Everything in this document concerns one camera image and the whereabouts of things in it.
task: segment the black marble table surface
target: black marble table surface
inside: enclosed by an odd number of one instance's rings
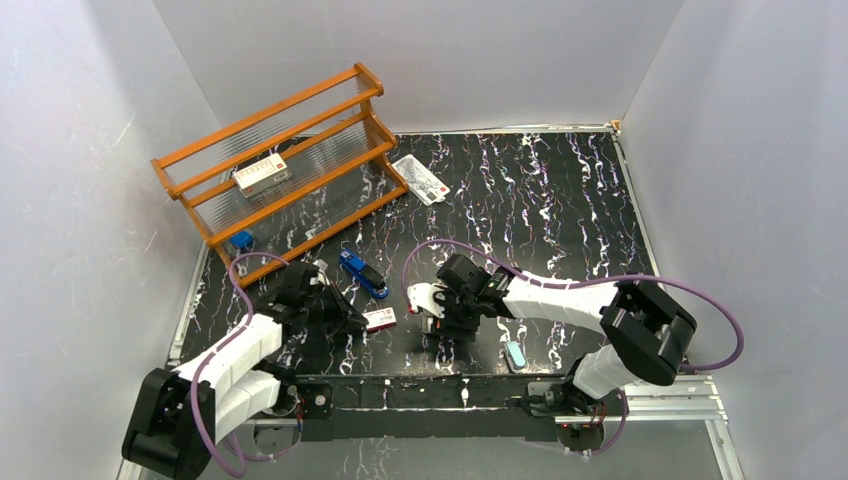
[[[484,318],[474,342],[423,335],[420,315],[409,314],[404,304],[400,270],[415,245],[444,237],[558,279],[651,272],[612,134],[408,135],[399,140],[390,159],[415,155],[451,188],[447,200],[427,207],[409,193],[305,256],[330,265],[329,277],[354,307],[362,312],[392,307],[398,324],[375,334],[329,338],[308,330],[293,349],[269,359],[293,366],[298,374],[507,373],[501,342],[517,340],[528,360],[524,372],[554,373],[597,350],[600,334],[549,320]],[[387,277],[388,298],[371,299],[341,269],[342,247]],[[410,283],[435,281],[439,263],[453,251],[448,246],[422,250],[411,265]],[[493,266],[486,267],[491,271]],[[271,274],[252,285],[251,295],[261,295],[273,280]],[[195,298],[183,361],[221,338],[246,312],[214,254],[206,259]]]

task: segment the wooden shelf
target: wooden shelf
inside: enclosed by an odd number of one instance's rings
[[[388,193],[344,218],[334,219],[320,233],[282,252],[290,260],[408,191],[386,157],[386,152],[397,145],[397,139],[370,103],[372,97],[382,93],[377,78],[358,63],[151,163],[165,191],[186,208],[206,244],[227,265],[231,259],[226,242],[233,235],[295,205],[310,193],[332,188],[334,181],[368,162],[374,162],[395,183],[396,187]],[[293,141],[318,127],[318,133]],[[245,197],[229,173],[272,151],[285,159],[291,178]],[[250,284],[277,267],[276,262],[264,265],[242,278],[242,284]]]

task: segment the white box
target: white box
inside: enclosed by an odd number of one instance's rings
[[[279,153],[245,167],[235,173],[233,178],[239,186],[241,193],[250,198],[257,193],[288,180],[291,177],[286,162]]]
[[[401,158],[392,166],[406,180],[409,189],[424,202],[424,205],[430,206],[436,202],[443,202],[450,193],[450,188],[412,155]]]
[[[368,333],[374,333],[377,330],[382,330],[384,328],[393,327],[397,325],[397,319],[395,319],[395,309],[393,308],[384,308],[382,310],[363,313],[362,316],[364,316],[365,319],[368,320],[368,326],[366,327]]]

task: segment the blue object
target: blue object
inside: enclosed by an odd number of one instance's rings
[[[372,297],[380,300],[389,296],[389,287],[383,276],[350,250],[342,250],[339,254],[339,264],[350,272]]]
[[[251,233],[247,230],[242,230],[230,237],[230,243],[239,250],[243,250],[253,245],[253,240],[253,235],[251,235]]]
[[[506,349],[506,360],[510,370],[521,370],[527,366],[527,359],[524,358],[524,353],[521,352],[521,345],[516,341],[504,343]]]

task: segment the purple cable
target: purple cable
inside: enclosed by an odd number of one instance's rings
[[[531,279],[527,277],[526,275],[515,269],[515,267],[513,267],[512,265],[502,262],[497,258],[488,255],[480,249],[474,248],[466,243],[457,242],[456,240],[448,240],[446,238],[436,238],[433,240],[427,240],[426,242],[422,242],[417,247],[413,248],[409,255],[406,257],[406,261],[403,263],[403,269],[401,270],[400,281],[401,289],[403,290],[403,298],[404,300],[406,300],[406,304],[410,308],[412,308],[412,306],[410,305],[409,293],[407,292],[406,271],[409,267],[409,264],[412,262],[412,257],[414,257],[419,250],[426,247],[427,245],[434,244],[448,244],[456,247],[465,248],[473,253],[476,253],[477,255],[480,255],[486,260],[489,260],[495,265],[505,268],[507,271],[509,271],[509,273],[515,275],[516,277],[521,278],[523,280],[527,280],[531,284],[538,285],[542,288],[551,288],[556,290],[573,290],[578,288],[591,287],[592,285],[599,285],[602,283],[641,280],[670,285],[672,287],[679,288],[680,290],[683,290],[685,292],[689,292],[692,295],[695,295],[696,297],[700,297],[710,305],[714,306],[719,312],[721,312],[722,315],[727,318],[728,322],[730,322],[730,326],[733,327],[733,331],[734,333],[736,333],[736,348],[733,350],[733,353],[731,353],[730,356],[720,362],[709,363],[706,365],[681,365],[681,368],[688,372],[697,370],[718,370],[719,368],[724,368],[730,365],[731,363],[735,362],[736,359],[738,359],[739,356],[742,355],[742,349],[745,347],[745,336],[742,333],[742,327],[739,325],[739,322],[736,320],[736,317],[734,317],[733,314],[730,313],[730,311],[728,311],[724,305],[719,303],[719,301],[713,298],[712,296],[693,287],[690,287],[685,283],[678,282],[677,280],[655,277],[653,275],[616,275],[614,277],[597,278],[595,280],[586,280],[584,282],[577,283],[543,283],[536,279]]]
[[[624,394],[624,390],[620,388],[617,388],[616,390],[618,391],[618,395],[621,397],[621,421],[618,422],[618,428],[616,429],[612,438],[610,438],[609,442],[605,443],[604,445],[601,445],[600,447],[594,450],[589,450],[592,455],[604,453],[610,448],[612,448],[612,446],[615,445],[615,442],[617,442],[618,439],[621,438],[621,434],[624,433],[624,423],[627,421],[627,415],[630,414],[630,405],[627,403],[627,395]]]
[[[207,365],[209,365],[209,362],[212,361],[213,358],[215,358],[215,354],[220,352],[222,348],[229,345],[230,342],[232,342],[239,335],[241,335],[242,332],[245,331],[246,327],[248,325],[250,325],[250,322],[253,320],[253,314],[254,314],[253,303],[251,303],[250,297],[247,296],[247,292],[244,291],[244,288],[242,288],[242,286],[239,285],[239,281],[238,281],[239,277],[238,277],[238,274],[236,273],[236,266],[238,265],[238,263],[241,260],[243,260],[247,257],[271,258],[273,260],[276,260],[276,261],[282,263],[283,265],[289,264],[289,262],[286,261],[284,258],[279,257],[277,255],[274,255],[272,253],[265,253],[265,252],[243,253],[243,254],[241,254],[238,257],[233,259],[233,261],[230,263],[229,268],[227,269],[227,272],[228,272],[229,277],[230,277],[230,282],[232,282],[232,284],[233,284],[233,289],[235,289],[235,291],[239,294],[239,296],[242,298],[242,300],[244,300],[245,303],[247,304],[247,320],[244,322],[244,325],[237,328],[223,342],[221,342],[221,344],[218,345],[218,348],[216,348],[214,352],[210,352],[209,355],[207,355],[206,358],[204,358],[203,361],[200,362],[200,365],[198,365],[197,370],[194,372],[194,376],[191,379],[191,389],[190,389],[190,392],[189,392],[189,400],[191,402],[191,413],[192,413],[192,416],[194,417],[194,424],[197,427],[197,432],[200,434],[200,438],[203,440],[203,444],[206,445],[206,449],[209,450],[209,453],[212,455],[213,458],[215,458],[215,461],[218,462],[218,465],[220,465],[221,468],[225,472],[227,472],[228,474],[230,474],[230,476],[232,476],[234,478],[244,478],[244,475],[247,473],[247,466],[245,465],[244,460],[245,459],[253,460],[253,456],[252,455],[248,455],[248,456],[244,455],[244,452],[242,452],[241,446],[239,445],[238,438],[236,438],[235,432],[234,432],[231,435],[231,437],[233,439],[233,443],[235,444],[235,446],[232,447],[231,450],[233,451],[233,453],[236,454],[236,456],[239,459],[239,464],[240,464],[239,470],[236,470],[234,467],[232,467],[230,464],[227,463],[227,461],[224,459],[224,456],[218,450],[218,447],[215,446],[215,442],[212,441],[212,437],[209,436],[209,431],[206,430],[206,426],[203,424],[203,419],[200,417],[200,402],[197,399],[197,386],[198,386],[198,383],[200,381],[200,374],[203,372],[203,369],[206,368]],[[284,450],[284,451],[282,451],[278,454],[264,458],[264,460],[270,460],[271,458],[276,458],[276,457],[286,453],[290,449],[291,449],[291,447],[287,448],[286,450]]]

